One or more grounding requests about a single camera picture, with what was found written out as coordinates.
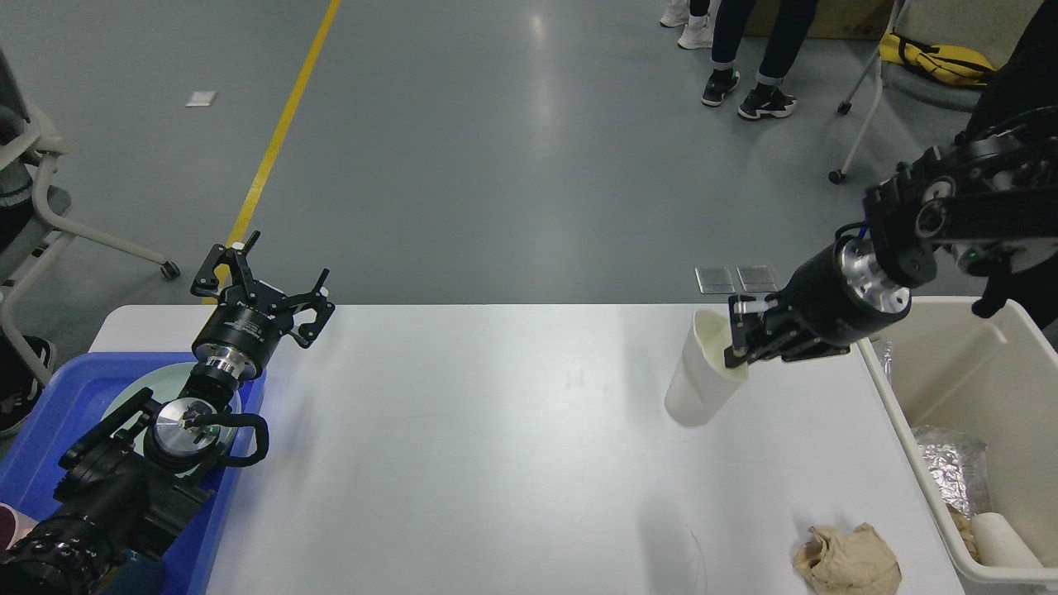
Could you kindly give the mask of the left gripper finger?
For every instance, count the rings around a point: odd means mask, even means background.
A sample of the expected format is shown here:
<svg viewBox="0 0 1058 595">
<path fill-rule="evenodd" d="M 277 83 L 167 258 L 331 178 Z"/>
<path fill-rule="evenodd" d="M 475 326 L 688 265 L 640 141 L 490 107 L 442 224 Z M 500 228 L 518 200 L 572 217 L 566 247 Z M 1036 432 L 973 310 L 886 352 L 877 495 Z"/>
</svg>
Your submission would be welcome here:
<svg viewBox="0 0 1058 595">
<path fill-rule="evenodd" d="M 269 319 L 282 336 L 291 336 L 302 348 L 310 348 L 320 338 L 322 329 L 336 310 L 336 304 L 330 302 L 326 293 L 325 282 L 330 274 L 329 269 L 322 269 L 318 280 L 310 290 L 294 295 L 284 295 L 269 304 Z M 298 323 L 295 317 L 309 310 L 314 318 L 311 321 Z"/>
<path fill-rule="evenodd" d="M 245 242 L 236 242 L 230 247 L 215 244 L 193 276 L 190 294 L 213 300 L 219 307 L 260 306 L 260 283 L 254 280 L 248 264 L 250 249 L 258 238 L 260 231 L 253 231 Z"/>
</svg>

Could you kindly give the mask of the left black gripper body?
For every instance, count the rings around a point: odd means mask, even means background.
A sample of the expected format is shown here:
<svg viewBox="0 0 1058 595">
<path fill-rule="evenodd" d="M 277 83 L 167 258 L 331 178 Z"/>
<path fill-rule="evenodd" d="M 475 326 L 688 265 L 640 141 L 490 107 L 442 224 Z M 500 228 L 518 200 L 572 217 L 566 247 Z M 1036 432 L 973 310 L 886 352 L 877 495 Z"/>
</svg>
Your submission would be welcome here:
<svg viewBox="0 0 1058 595">
<path fill-rule="evenodd" d="M 193 340 L 197 359 L 190 376 L 200 385 L 240 387 L 258 378 L 279 346 L 290 320 L 269 309 L 286 294 L 269 285 L 230 285 L 202 331 Z"/>
</svg>

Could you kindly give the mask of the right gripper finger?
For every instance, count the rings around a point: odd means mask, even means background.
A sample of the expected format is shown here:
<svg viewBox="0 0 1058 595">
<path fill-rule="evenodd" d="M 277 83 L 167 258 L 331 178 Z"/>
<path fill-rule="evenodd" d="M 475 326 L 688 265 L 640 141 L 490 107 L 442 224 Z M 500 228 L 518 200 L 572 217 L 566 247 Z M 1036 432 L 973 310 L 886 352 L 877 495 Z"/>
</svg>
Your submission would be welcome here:
<svg viewBox="0 0 1058 595">
<path fill-rule="evenodd" d="M 776 295 L 766 298 L 752 298 L 752 295 L 731 295 L 728 298 L 728 315 L 731 335 L 731 343 L 726 347 L 726 368 L 736 369 L 742 365 L 750 365 L 741 362 L 740 338 L 744 333 L 770 331 L 767 326 L 767 313 L 774 310 L 779 305 Z"/>
<path fill-rule="evenodd" d="M 740 338 L 741 362 L 752 364 L 759 360 L 771 360 L 779 355 L 794 350 L 794 346 L 804 342 L 804 331 L 777 331 L 766 333 L 753 331 Z"/>
</svg>

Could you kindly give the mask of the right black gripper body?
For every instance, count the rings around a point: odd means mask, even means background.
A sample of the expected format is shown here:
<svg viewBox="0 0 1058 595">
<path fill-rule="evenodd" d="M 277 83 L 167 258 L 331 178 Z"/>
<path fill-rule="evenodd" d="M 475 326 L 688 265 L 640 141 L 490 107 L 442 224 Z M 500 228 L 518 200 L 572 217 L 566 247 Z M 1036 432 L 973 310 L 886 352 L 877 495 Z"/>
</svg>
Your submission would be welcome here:
<svg viewBox="0 0 1058 595">
<path fill-rule="evenodd" d="M 794 363 L 845 354 L 908 315 L 912 294 L 884 273 L 872 241 L 843 235 L 798 267 L 774 301 L 789 336 L 779 357 Z"/>
</svg>

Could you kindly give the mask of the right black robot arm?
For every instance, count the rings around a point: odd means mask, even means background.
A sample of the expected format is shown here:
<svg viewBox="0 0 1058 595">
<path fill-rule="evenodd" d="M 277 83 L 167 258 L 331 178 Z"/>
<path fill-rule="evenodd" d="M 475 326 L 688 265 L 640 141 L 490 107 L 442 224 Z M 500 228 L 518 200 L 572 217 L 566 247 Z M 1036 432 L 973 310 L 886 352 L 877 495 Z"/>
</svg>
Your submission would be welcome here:
<svg viewBox="0 0 1058 595">
<path fill-rule="evenodd" d="M 934 146 L 869 186 L 861 220 L 763 300 L 729 298 L 729 369 L 841 355 L 909 315 L 912 291 L 936 278 L 936 253 L 986 278 L 975 315 L 1008 300 L 1013 275 L 1056 252 L 1056 133 L 1039 107 L 953 145 Z"/>
</svg>

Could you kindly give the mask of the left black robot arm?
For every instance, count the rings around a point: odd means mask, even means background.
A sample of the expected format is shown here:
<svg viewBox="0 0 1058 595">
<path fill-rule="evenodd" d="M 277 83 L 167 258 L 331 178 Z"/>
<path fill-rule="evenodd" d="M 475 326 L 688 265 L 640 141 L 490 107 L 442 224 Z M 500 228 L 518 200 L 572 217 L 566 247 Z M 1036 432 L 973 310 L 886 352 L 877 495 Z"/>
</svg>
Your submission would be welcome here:
<svg viewBox="0 0 1058 595">
<path fill-rule="evenodd" d="M 284 336 L 310 347 L 333 315 L 328 269 L 305 293 L 255 278 L 248 255 L 260 234 L 216 244 L 190 285 L 216 308 L 191 343 L 195 364 L 174 397 L 136 389 L 58 459 L 56 512 L 2 554 L 4 594 L 94 594 L 131 553 L 159 560 L 212 495 L 202 479 L 269 453 L 260 414 L 236 412 Z"/>
</svg>

